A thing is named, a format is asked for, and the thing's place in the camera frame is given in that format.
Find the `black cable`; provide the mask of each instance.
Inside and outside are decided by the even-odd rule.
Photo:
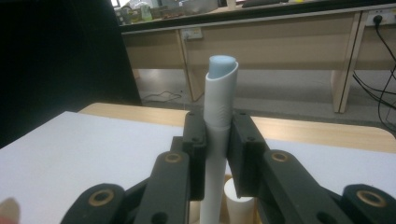
[[[391,80],[392,77],[394,76],[395,69],[396,69],[396,64],[395,64],[395,66],[393,67],[393,70],[390,71],[391,73],[390,73],[388,82],[387,82],[387,84],[386,84],[385,87],[384,87],[384,91],[387,89],[388,84],[390,83],[390,80]],[[387,127],[389,130],[391,130],[391,131],[393,131],[393,132],[396,132],[396,129],[394,128],[394,125],[393,125],[392,123],[390,123],[390,125],[393,126],[393,127],[389,127],[388,124],[386,124],[386,123],[384,122],[384,120],[382,120],[382,118],[381,118],[380,106],[381,106],[382,97],[384,96],[384,91],[382,91],[382,92],[381,92],[381,95],[379,96],[378,107],[377,107],[378,117],[379,117],[379,120],[381,121],[381,123],[382,123],[385,127]]]
[[[382,43],[384,43],[384,45],[385,45],[385,47],[387,48],[387,50],[389,51],[390,56],[392,57],[393,61],[396,62],[396,57],[395,57],[395,55],[393,54],[392,50],[391,50],[390,47],[388,46],[387,42],[385,42],[385,40],[384,40],[384,38],[382,37],[382,35],[379,33],[379,24],[380,24],[381,21],[382,21],[382,16],[379,16],[379,15],[378,15],[378,16],[375,16],[375,17],[373,18],[373,21],[374,21],[374,23],[375,23],[375,31],[376,31],[376,34],[377,34],[378,37],[381,39]]]
[[[389,103],[389,102],[387,102],[387,101],[385,101],[385,100],[380,100],[380,98],[379,98],[378,96],[376,96],[375,94],[373,94],[372,92],[370,92],[367,88],[365,88],[365,87],[361,84],[360,79],[359,79],[359,77],[356,75],[356,73],[355,73],[355,75],[353,75],[353,78],[355,78],[356,82],[358,82],[358,84],[361,86],[361,88],[362,88],[369,96],[371,96],[375,101],[377,101],[377,102],[379,102],[379,103],[381,103],[381,104],[383,104],[383,105],[386,105],[386,106],[388,106],[389,108],[396,109],[396,106],[395,106],[395,105],[393,105],[393,104],[391,104],[391,103]]]
[[[360,84],[361,86],[363,85],[363,86],[365,86],[366,88],[368,88],[368,89],[370,89],[370,90],[372,90],[372,91],[382,91],[382,90],[379,90],[379,89],[375,89],[375,88],[373,88],[373,87],[367,85],[365,82],[363,82],[363,80],[361,80],[361,79],[359,78],[359,76],[356,74],[356,71],[353,71],[353,77],[354,77],[355,80],[358,82],[358,84]],[[396,95],[396,92],[392,92],[392,91],[385,91],[385,93],[387,93],[387,94],[392,94],[392,95]]]
[[[167,100],[163,100],[163,101],[160,101],[160,100],[147,100],[147,99],[150,98],[150,97],[162,97],[162,98],[170,98],[170,97],[173,97],[173,98],[170,98],[170,99],[167,99]],[[178,99],[178,98],[181,98],[181,95],[180,95],[180,94],[175,94],[175,93],[172,93],[172,92],[170,92],[170,91],[163,91],[163,92],[161,92],[160,94],[150,94],[150,95],[147,95],[147,96],[145,96],[145,97],[142,98],[142,101],[144,101],[145,103],[149,103],[149,102],[166,103],[166,102],[169,102],[169,101],[176,100],[176,99]]]

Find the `white paper cup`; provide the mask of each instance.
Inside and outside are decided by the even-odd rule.
[[[238,198],[232,178],[225,183],[224,193],[227,196],[227,209],[230,216],[230,224],[253,223],[254,198]]]

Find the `floor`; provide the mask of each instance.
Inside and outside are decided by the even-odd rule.
[[[196,102],[190,100],[182,70],[148,69],[139,70],[139,74],[136,83],[146,106],[190,110],[204,104],[204,96]],[[356,74],[369,86],[383,90],[390,71],[356,71]],[[234,108],[253,116],[375,126],[390,131],[379,120],[378,102],[355,80],[346,112],[334,113],[330,78],[331,71],[240,70]],[[396,92],[395,78],[390,80],[387,91]],[[383,99],[396,105],[395,94],[385,93]],[[396,110],[381,105],[380,112],[382,120],[396,129]]]

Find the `electrical socket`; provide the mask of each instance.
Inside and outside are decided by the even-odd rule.
[[[186,39],[202,39],[204,37],[201,27],[181,29],[181,35]]]
[[[373,18],[377,15],[382,16],[382,21],[379,25],[395,24],[396,23],[396,8],[384,8],[369,11],[366,26],[375,26]]]

